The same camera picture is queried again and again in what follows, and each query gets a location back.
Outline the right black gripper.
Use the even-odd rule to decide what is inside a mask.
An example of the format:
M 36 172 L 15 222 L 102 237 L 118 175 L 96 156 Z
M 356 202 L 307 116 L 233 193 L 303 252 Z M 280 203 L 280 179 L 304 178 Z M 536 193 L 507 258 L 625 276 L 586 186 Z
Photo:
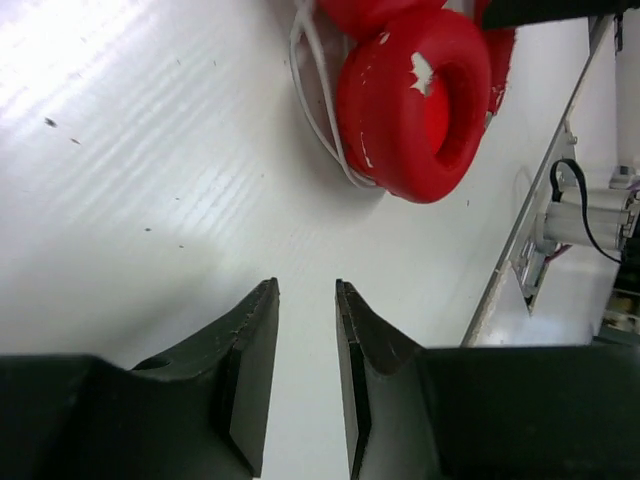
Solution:
M 624 14 L 638 9 L 639 0 L 495 0 L 482 14 L 485 30 L 585 17 Z

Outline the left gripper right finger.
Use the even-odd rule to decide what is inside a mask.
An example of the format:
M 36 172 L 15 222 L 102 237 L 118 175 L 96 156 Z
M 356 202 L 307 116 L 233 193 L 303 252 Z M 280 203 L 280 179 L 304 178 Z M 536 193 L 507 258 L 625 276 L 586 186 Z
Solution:
M 336 284 L 354 479 L 635 479 L 639 351 L 427 349 Z

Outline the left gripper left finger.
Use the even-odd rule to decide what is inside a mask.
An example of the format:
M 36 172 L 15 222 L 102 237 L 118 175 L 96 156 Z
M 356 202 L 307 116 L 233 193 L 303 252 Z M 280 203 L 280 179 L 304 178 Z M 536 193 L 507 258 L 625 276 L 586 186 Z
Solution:
M 279 286 L 132 369 L 88 354 L 1 359 L 5 479 L 261 475 Z

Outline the red headphones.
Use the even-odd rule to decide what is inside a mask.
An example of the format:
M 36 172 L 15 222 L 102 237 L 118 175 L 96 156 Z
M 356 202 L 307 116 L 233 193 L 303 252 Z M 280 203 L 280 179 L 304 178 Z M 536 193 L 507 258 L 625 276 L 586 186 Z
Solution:
M 337 133 L 348 171 L 407 201 L 450 194 L 507 86 L 512 27 L 487 29 L 442 1 L 322 1 L 355 45 L 341 68 Z

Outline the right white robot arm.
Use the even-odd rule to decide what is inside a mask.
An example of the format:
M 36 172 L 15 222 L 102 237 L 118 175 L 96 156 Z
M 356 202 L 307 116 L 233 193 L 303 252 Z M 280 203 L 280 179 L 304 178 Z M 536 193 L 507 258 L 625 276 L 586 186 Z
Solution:
M 594 58 L 608 24 L 638 8 L 637 1 L 494 1 L 483 14 L 482 27 L 497 30 L 594 17 L 590 33 L 590 58 Z M 511 262 L 531 251 L 533 258 L 547 264 L 566 245 L 586 245 L 619 264 L 609 253 L 623 251 L 626 240 L 634 236 L 639 201 L 633 192 L 588 188 L 577 161 L 564 155 L 574 145 L 568 120 L 591 63 L 588 60 L 581 72 L 505 246 L 504 256 Z

